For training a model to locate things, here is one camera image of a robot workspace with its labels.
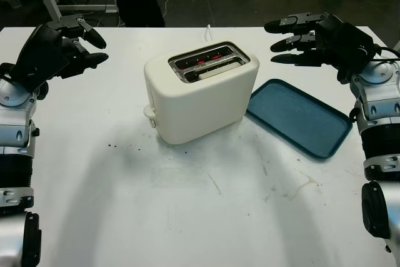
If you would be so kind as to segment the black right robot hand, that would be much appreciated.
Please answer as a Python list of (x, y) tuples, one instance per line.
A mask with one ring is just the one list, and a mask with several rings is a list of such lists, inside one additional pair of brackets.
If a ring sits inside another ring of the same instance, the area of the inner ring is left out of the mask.
[(270, 50), (277, 55), (271, 61), (295, 66), (320, 67), (337, 61), (328, 45), (343, 22), (329, 13), (292, 14), (264, 25), (267, 33), (293, 35), (276, 42)]

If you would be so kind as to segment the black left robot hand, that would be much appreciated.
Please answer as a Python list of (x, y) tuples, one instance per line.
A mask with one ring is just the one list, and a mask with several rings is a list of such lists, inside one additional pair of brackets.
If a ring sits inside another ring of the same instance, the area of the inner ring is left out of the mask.
[(81, 39), (98, 49), (106, 48), (103, 37), (81, 14), (37, 26), (18, 56), (16, 74), (30, 80), (66, 79), (95, 69), (108, 59), (106, 53), (90, 53)]

